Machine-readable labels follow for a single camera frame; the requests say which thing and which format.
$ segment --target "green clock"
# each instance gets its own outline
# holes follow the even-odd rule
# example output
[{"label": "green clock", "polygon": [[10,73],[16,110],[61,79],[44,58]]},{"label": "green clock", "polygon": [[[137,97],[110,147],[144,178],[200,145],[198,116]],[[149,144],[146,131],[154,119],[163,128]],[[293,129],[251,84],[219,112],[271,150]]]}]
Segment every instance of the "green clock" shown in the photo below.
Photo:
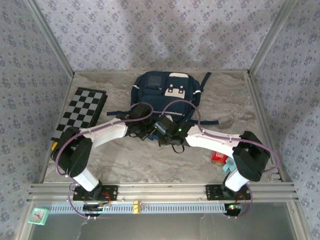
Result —
[{"label": "green clock", "polygon": [[47,218],[49,216],[50,210],[43,207],[35,207],[29,217],[28,223],[45,225]]}]

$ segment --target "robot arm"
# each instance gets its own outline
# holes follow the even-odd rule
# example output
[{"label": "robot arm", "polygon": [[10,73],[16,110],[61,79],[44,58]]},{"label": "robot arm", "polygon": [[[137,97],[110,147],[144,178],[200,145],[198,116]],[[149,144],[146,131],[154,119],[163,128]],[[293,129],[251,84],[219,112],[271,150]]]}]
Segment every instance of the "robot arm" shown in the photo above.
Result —
[{"label": "robot arm", "polygon": [[[92,196],[93,200],[99,198],[102,183],[88,170],[87,163],[92,148],[105,144],[114,139],[135,134],[142,140],[157,133],[160,146],[181,145],[187,147],[200,147],[223,153],[234,159],[237,168],[231,172],[221,185],[223,194],[234,196],[240,188],[249,181],[259,181],[270,158],[269,152],[253,144],[231,141],[232,139],[246,139],[261,143],[251,132],[244,134],[224,134],[205,130],[206,133],[227,137],[230,140],[220,140],[204,135],[198,126],[191,123],[178,125],[168,117],[162,116],[156,123],[149,120],[139,122],[121,122],[129,119],[138,119],[148,115],[146,106],[138,105],[133,111],[113,120],[94,126],[80,129],[82,136],[78,137],[68,145],[62,152],[58,165],[65,171],[66,175],[73,178]],[[62,146],[79,130],[69,127],[61,136],[59,142],[52,148],[51,158],[56,161],[58,152]]]}]

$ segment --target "metal rail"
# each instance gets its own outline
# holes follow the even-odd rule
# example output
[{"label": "metal rail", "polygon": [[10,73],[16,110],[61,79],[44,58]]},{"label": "metal rail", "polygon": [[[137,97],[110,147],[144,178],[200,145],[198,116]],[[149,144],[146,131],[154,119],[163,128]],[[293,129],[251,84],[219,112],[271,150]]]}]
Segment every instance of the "metal rail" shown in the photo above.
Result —
[{"label": "metal rail", "polygon": [[[209,183],[119,183],[117,203],[133,203],[140,200],[144,204],[169,203],[232,203],[232,200],[207,201],[206,185]],[[33,184],[27,202],[65,203],[70,183]],[[255,203],[285,203],[298,201],[292,182],[251,183]]]}]

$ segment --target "small red package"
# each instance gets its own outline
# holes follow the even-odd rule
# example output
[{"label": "small red package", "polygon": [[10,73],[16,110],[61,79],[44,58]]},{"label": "small red package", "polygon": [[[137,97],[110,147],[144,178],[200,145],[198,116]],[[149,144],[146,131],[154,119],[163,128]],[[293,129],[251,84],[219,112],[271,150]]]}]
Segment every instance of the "small red package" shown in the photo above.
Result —
[{"label": "small red package", "polygon": [[211,163],[224,166],[226,164],[227,158],[228,158],[227,155],[224,155],[217,151],[213,151],[211,156]]}]

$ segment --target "checkered board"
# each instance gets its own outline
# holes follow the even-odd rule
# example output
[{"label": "checkered board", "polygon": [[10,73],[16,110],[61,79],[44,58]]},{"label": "checkered board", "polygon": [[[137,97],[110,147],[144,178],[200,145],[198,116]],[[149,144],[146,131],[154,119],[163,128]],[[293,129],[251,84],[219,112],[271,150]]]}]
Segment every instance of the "checkered board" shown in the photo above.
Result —
[{"label": "checkered board", "polygon": [[94,127],[107,97],[105,91],[78,87],[51,139],[58,141],[62,133],[72,126],[76,128]]}]

